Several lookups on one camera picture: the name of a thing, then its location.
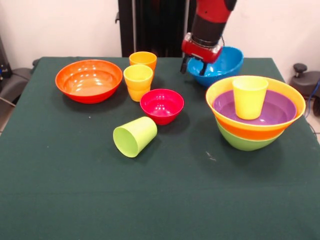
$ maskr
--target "cup rim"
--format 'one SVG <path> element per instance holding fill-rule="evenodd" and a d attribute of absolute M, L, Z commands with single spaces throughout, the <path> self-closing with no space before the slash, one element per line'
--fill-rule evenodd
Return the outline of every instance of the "cup rim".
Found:
<path fill-rule="evenodd" d="M 126 150 L 124 150 L 123 146 L 115 140 L 115 135 L 117 134 L 117 131 L 118 130 L 124 130 L 126 131 L 127 133 L 130 134 L 130 137 L 134 140 L 134 144 L 135 144 L 135 151 L 134 151 L 134 154 L 128 154 L 128 152 Z M 139 146 L 138 146 L 138 142 L 137 142 L 137 139 L 134 137 L 134 135 L 129 131 L 127 130 L 125 127 L 122 127 L 122 126 L 117 126 L 114 130 L 113 130 L 113 142 L 116 146 L 116 148 L 120 151 L 120 153 L 122 153 L 123 155 L 125 155 L 126 157 L 128 158 L 135 158 L 138 154 L 139 154 Z"/>
<path fill-rule="evenodd" d="M 128 77 L 128 76 L 127 76 L 126 71 L 127 71 L 128 69 L 130 69 L 130 68 L 137 68 L 137 66 L 139 66 L 139 67 L 143 66 L 143 68 L 146 68 L 146 69 L 148 69 L 148 70 L 151 71 L 151 72 L 150 72 L 150 75 L 148 75 L 148 77 L 146 77 L 145 80 L 134 80 L 134 79 L 132 79 L 131 77 Z M 149 66 L 147 66 L 147 65 L 144 65 L 144 64 L 130 65 L 130 66 L 126 67 L 125 70 L 123 71 L 123 76 L 124 76 L 125 79 L 128 79 L 128 80 L 130 80 L 131 82 L 137 82 L 137 83 L 141 83 L 141 82 L 143 82 L 143 81 L 148 80 L 149 78 L 152 78 L 153 74 L 154 74 L 154 71 L 152 70 L 152 68 L 149 67 Z"/>
<path fill-rule="evenodd" d="M 246 88 L 246 87 L 242 87 L 241 84 L 239 84 L 239 82 L 243 80 L 241 78 L 238 78 L 238 79 L 235 79 L 232 81 L 232 86 L 233 88 L 236 88 L 236 89 L 239 89 L 239 90 L 243 90 L 243 91 L 246 91 L 246 92 L 255 92 L 255 91 L 260 91 L 260 90 L 264 90 L 268 88 L 268 85 L 269 85 L 269 82 L 264 79 L 264 78 L 261 78 L 259 81 L 261 82 L 264 82 L 263 86 L 261 87 L 253 87 L 253 88 Z"/>
<path fill-rule="evenodd" d="M 141 63 L 141 62 L 137 62 L 137 61 L 134 61 L 134 60 L 132 60 L 132 57 L 134 56 L 134 55 L 136 55 L 136 54 L 141 54 L 141 53 L 145 53 L 145 54 L 149 54 L 149 55 L 152 55 L 153 57 L 155 57 L 155 59 L 154 60 L 152 60 L 152 61 L 149 61 L 149 62 L 144 62 L 144 63 Z M 152 52 L 150 52 L 150 51 L 136 51 L 136 52 L 134 52 L 134 53 L 132 53 L 132 54 L 130 54 L 130 56 L 129 56 L 129 60 L 130 61 L 132 61 L 134 64 L 142 64 L 142 65 L 144 65 L 144 64 L 151 64 L 151 63 L 154 63 L 156 60 L 157 60 L 157 55 L 155 55 L 154 53 L 152 53 Z"/>

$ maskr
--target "cup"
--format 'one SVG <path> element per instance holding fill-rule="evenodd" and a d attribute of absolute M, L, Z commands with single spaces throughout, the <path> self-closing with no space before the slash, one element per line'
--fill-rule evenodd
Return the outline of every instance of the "cup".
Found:
<path fill-rule="evenodd" d="M 147 65 L 152 69 L 153 72 L 156 70 L 157 56 L 152 52 L 148 51 L 137 51 L 129 56 L 130 65 L 143 64 Z"/>
<path fill-rule="evenodd" d="M 128 66 L 123 71 L 125 84 L 131 99 L 140 102 L 142 96 L 150 91 L 154 72 L 143 64 Z"/>
<path fill-rule="evenodd" d="M 236 115 L 245 120 L 260 116 L 268 88 L 262 77 L 238 78 L 232 82 Z"/>
<path fill-rule="evenodd" d="M 113 141 L 118 150 L 128 158 L 136 157 L 157 135 L 155 122 L 143 116 L 113 131 Z"/>

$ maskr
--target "blue bowl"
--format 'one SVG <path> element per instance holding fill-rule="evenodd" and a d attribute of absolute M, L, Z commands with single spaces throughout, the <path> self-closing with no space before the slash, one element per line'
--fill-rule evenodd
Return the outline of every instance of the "blue bowl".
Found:
<path fill-rule="evenodd" d="M 187 71 L 194 76 L 195 80 L 205 87 L 210 87 L 218 80 L 238 75 L 244 64 L 244 54 L 235 47 L 224 46 L 215 63 L 208 64 L 203 76 L 199 73 L 203 62 L 191 58 L 188 62 Z"/>

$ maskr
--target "orange bowl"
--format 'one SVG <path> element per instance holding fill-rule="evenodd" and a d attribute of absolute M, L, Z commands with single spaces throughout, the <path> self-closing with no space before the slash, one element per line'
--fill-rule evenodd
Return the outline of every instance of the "orange bowl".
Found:
<path fill-rule="evenodd" d="M 297 114 L 295 118 L 280 124 L 254 125 L 254 124 L 247 124 L 247 123 L 232 120 L 220 114 L 219 112 L 217 112 L 213 107 L 213 103 L 215 102 L 215 99 L 219 95 L 232 90 L 233 80 L 239 79 L 239 78 L 254 78 L 254 79 L 263 78 L 267 80 L 269 83 L 267 88 L 268 90 L 272 90 L 277 93 L 280 93 L 286 96 L 287 98 L 289 98 L 294 103 L 297 110 Z M 222 79 L 220 81 L 215 82 L 208 88 L 205 94 L 205 98 L 214 116 L 216 117 L 218 122 L 223 126 L 223 128 L 225 128 L 227 131 L 229 131 L 230 133 L 238 137 L 249 139 L 249 140 L 267 140 L 267 139 L 278 136 L 294 121 L 300 118 L 306 109 L 305 99 L 297 90 L 295 90 L 293 87 L 291 87 L 290 85 L 282 81 L 275 80 L 268 77 L 263 77 L 263 76 L 233 76 L 233 77 Z"/>
<path fill-rule="evenodd" d="M 55 77 L 57 88 L 74 101 L 100 103 L 119 87 L 123 74 L 115 64 L 97 59 L 71 63 Z"/>

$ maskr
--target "yellow bowl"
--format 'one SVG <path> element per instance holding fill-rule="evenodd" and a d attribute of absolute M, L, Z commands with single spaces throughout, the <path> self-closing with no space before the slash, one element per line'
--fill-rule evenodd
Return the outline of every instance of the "yellow bowl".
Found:
<path fill-rule="evenodd" d="M 215 99 L 233 89 L 233 81 L 236 79 L 265 79 L 268 81 L 268 90 L 275 91 L 280 93 L 287 98 L 289 98 L 294 105 L 296 106 L 297 114 L 294 119 L 274 125 L 254 125 L 254 124 L 247 124 L 232 120 L 219 112 L 217 112 L 213 108 L 213 104 Z M 250 139 L 250 140 L 267 140 L 273 137 L 278 136 L 285 130 L 289 125 L 291 125 L 294 121 L 302 116 L 306 109 L 306 102 L 303 96 L 295 90 L 293 87 L 289 86 L 288 84 L 275 80 L 268 77 L 263 76 L 233 76 L 222 79 L 220 81 L 215 82 L 212 84 L 206 94 L 205 94 L 206 102 L 211 108 L 213 114 L 219 121 L 219 123 L 223 126 L 224 129 L 229 131 L 230 133 L 236 135 L 240 138 Z"/>

